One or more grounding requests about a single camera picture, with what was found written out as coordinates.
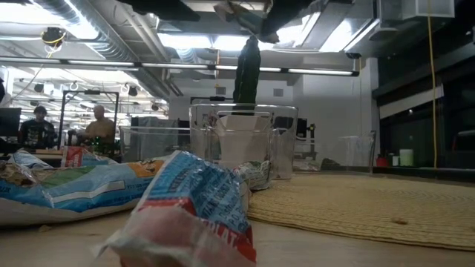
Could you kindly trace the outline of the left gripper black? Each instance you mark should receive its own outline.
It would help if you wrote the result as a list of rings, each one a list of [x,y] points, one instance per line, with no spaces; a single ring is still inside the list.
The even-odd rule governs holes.
[[[162,20],[199,21],[200,15],[181,0],[124,0],[134,12],[141,15],[153,13]]]

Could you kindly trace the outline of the long clear plastic bin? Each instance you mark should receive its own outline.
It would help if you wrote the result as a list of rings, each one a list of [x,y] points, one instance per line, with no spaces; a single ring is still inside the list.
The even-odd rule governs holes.
[[[192,152],[203,159],[221,165],[219,137],[214,131],[219,118],[232,113],[253,115],[255,112],[267,112],[272,117],[269,148],[265,159],[271,162],[269,176],[271,179],[291,178],[298,109],[288,105],[255,104],[254,110],[239,111],[233,110],[234,106],[233,103],[190,106],[189,127]]]

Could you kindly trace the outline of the blue white granola bar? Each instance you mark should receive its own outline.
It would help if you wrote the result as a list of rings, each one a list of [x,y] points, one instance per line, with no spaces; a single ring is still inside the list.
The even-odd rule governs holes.
[[[295,171],[320,171],[320,165],[312,160],[295,159],[293,168]]]

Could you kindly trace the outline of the green red-logo granola bar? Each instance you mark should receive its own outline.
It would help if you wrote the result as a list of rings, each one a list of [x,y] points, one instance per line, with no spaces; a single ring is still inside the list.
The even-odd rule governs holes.
[[[267,189],[270,185],[270,167],[269,160],[248,161],[233,168],[232,171],[249,186],[251,191],[260,191]]]

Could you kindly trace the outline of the light blue red-ended granola bar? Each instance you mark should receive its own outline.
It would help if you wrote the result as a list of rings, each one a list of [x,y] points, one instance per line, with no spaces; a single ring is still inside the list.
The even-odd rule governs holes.
[[[242,183],[228,169],[175,151],[96,256],[112,252],[120,267],[256,267]]]

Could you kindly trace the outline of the blue orange-marked granola bar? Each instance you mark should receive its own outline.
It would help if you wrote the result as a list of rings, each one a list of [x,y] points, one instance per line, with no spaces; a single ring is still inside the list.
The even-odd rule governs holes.
[[[0,161],[0,228],[66,223],[134,208],[167,159],[48,169]]]

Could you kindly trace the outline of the blue brown granola bar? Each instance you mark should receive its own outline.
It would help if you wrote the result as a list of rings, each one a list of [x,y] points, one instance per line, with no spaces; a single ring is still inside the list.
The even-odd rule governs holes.
[[[16,163],[24,168],[29,169],[48,169],[52,168],[51,165],[42,161],[37,156],[30,154],[27,151],[17,151],[12,154],[8,160],[9,163]]]

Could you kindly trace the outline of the long LED light bar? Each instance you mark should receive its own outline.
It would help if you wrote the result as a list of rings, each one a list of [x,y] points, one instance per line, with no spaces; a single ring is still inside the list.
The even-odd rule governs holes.
[[[102,60],[81,60],[81,59],[53,59],[53,58],[33,58],[33,57],[16,57],[16,56],[0,56],[1,63],[12,63],[20,65],[70,65],[71,68],[81,67],[103,67],[112,68],[113,70],[132,70],[138,71],[139,68],[160,68],[160,69],[177,69],[177,70],[218,70],[218,71],[235,71],[235,65],[216,65],[216,64],[185,64],[185,63],[168,63],[168,62],[117,62]],[[279,73],[279,74],[298,74],[298,75],[314,75],[314,76],[358,76],[356,70],[330,70],[330,69],[305,69],[295,67],[260,67],[260,72]]]

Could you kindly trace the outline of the green cactus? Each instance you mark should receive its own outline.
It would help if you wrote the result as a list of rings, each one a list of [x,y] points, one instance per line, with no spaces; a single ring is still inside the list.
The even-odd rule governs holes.
[[[233,110],[254,110],[261,66],[258,39],[250,36],[237,59]]]

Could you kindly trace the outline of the person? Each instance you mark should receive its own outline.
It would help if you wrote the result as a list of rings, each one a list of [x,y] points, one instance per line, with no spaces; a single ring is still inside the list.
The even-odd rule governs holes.
[[[85,130],[77,133],[77,145],[90,145],[98,141],[99,151],[102,153],[112,152],[115,140],[115,124],[105,117],[105,108],[102,105],[94,107],[95,120]]]
[[[45,120],[47,110],[37,106],[33,114],[34,119],[27,120],[20,127],[19,143],[27,148],[47,149],[54,146],[55,128]]]

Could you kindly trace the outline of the white ceiling box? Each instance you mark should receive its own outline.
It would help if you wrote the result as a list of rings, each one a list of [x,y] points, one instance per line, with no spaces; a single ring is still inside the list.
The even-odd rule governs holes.
[[[377,0],[382,20],[406,20],[431,16],[454,18],[454,0]]]

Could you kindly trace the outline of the black computer monitor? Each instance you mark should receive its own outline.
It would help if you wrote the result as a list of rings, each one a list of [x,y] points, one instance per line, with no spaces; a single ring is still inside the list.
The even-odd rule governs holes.
[[[18,136],[21,108],[0,108],[0,136]]]

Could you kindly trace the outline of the round yellow woven placemat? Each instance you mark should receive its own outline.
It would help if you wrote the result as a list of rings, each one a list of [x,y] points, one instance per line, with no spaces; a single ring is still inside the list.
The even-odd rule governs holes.
[[[475,187],[462,185],[302,174],[255,192],[248,217],[363,240],[475,251]]]

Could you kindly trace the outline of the black background rig frame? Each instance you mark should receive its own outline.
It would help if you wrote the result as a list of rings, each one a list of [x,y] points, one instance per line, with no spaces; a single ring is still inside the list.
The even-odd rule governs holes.
[[[65,142],[64,140],[62,139],[63,137],[63,133],[64,133],[64,120],[65,120],[65,107],[66,107],[66,104],[69,103],[71,100],[75,100],[76,96],[78,94],[84,94],[84,95],[95,95],[95,96],[99,96],[101,94],[105,94],[106,96],[110,96],[110,95],[115,95],[115,101],[113,102],[114,104],[114,119],[112,120],[115,124],[115,134],[116,134],[116,129],[117,129],[117,114],[118,114],[118,104],[119,104],[119,93],[118,92],[107,92],[107,91],[101,91],[101,90],[94,90],[94,89],[87,89],[87,90],[76,90],[76,91],[73,91],[73,90],[66,90],[63,92],[63,96],[62,96],[62,105],[61,105],[61,110],[60,110],[60,121],[59,121],[59,132],[58,132],[58,145],[57,145],[57,148],[60,148],[62,147]],[[96,105],[102,105],[100,104],[98,101],[91,101],[92,104],[94,104],[93,108],[92,108],[92,114],[94,115],[94,107]],[[77,133],[79,131],[83,131],[83,130],[73,130],[73,132],[77,135]],[[98,146],[99,142],[98,141],[95,141],[95,142],[92,142],[90,145],[94,145],[95,148],[96,148],[96,151],[99,152],[99,146]],[[115,148],[115,140],[114,140],[114,149],[112,150],[111,153],[114,153],[116,150]]]

